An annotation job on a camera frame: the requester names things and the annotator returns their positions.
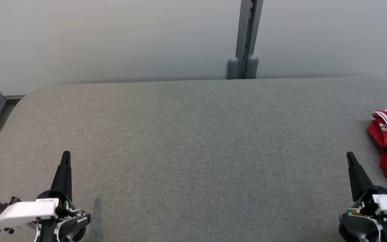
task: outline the gray tablecloth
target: gray tablecloth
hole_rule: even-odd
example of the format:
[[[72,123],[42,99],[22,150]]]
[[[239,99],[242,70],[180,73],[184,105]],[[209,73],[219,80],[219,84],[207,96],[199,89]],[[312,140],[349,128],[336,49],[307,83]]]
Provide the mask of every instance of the gray tablecloth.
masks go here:
[[[49,189],[69,150],[82,241],[342,241],[346,152],[387,187],[367,133],[386,107],[387,80],[362,77],[45,89],[0,135],[0,201]]]

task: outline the white wall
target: white wall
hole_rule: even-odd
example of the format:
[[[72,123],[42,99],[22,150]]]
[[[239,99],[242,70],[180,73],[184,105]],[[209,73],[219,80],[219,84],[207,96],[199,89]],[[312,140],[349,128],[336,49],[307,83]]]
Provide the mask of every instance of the white wall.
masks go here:
[[[257,78],[387,77],[387,0],[264,0]]]
[[[240,0],[0,0],[0,90],[225,79]]]

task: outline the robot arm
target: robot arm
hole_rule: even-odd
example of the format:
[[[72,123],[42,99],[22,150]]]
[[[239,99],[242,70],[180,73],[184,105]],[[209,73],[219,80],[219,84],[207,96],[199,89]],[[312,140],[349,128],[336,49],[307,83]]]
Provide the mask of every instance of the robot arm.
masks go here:
[[[0,202],[0,231],[12,234],[13,227],[27,224],[37,230],[34,242],[79,241],[91,219],[71,200],[71,155],[65,151],[50,190],[32,202],[21,202],[16,197],[9,203]]]
[[[387,242],[387,189],[373,185],[352,152],[347,161],[355,203],[340,215],[340,235],[347,242]]]

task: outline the white partition panel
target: white partition panel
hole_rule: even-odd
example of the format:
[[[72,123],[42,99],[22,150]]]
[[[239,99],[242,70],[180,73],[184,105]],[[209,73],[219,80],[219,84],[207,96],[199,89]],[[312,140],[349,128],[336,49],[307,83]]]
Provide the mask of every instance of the white partition panel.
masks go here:
[[[240,0],[0,0],[0,90],[225,79]]]
[[[264,0],[256,78],[387,77],[387,0]]]

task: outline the gray fabric surface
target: gray fabric surface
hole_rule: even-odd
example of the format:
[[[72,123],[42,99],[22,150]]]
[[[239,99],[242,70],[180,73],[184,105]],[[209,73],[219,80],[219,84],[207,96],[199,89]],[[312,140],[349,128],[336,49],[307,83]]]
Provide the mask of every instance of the gray fabric surface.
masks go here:
[[[342,241],[346,152],[387,187],[367,133],[385,107],[387,80],[361,77],[45,89],[0,135],[0,201],[49,189],[69,150],[82,241]]]

